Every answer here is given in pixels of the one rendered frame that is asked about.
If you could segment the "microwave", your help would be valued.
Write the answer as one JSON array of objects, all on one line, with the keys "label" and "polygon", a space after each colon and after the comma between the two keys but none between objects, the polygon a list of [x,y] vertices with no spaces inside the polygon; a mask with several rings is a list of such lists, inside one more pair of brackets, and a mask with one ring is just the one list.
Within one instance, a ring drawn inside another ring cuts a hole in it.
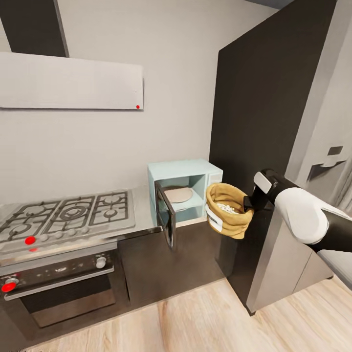
[{"label": "microwave", "polygon": [[222,169],[204,159],[147,165],[149,192],[171,253],[176,252],[174,209],[207,202],[206,189],[221,183]]}]

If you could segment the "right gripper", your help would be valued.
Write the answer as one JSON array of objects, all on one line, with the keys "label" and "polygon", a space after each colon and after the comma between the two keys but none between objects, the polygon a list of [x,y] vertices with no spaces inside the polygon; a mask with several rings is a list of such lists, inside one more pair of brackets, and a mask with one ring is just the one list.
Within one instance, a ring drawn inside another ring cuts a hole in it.
[{"label": "right gripper", "polygon": [[274,206],[269,200],[259,200],[254,196],[254,194],[252,194],[252,196],[245,195],[243,198],[243,205],[245,209],[254,209],[254,213],[256,213],[258,210],[272,211],[274,209]]}]

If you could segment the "popcorn bag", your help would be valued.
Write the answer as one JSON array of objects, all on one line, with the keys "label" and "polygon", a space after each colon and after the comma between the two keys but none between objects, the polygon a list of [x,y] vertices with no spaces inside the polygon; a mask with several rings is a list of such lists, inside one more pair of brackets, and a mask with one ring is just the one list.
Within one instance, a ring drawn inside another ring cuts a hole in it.
[{"label": "popcorn bag", "polygon": [[[228,183],[213,183],[206,189],[205,210],[210,225],[218,233],[235,239],[243,239],[254,215],[254,209],[243,205],[245,193]],[[224,205],[232,212],[221,208]]]}]

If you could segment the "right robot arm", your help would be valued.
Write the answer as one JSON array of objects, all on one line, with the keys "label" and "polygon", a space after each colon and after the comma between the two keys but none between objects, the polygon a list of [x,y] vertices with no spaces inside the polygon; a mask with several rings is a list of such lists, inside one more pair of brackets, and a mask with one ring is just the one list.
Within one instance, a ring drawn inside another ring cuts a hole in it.
[{"label": "right robot arm", "polygon": [[244,208],[276,209],[292,236],[309,246],[352,292],[352,218],[272,169],[254,176]]}]

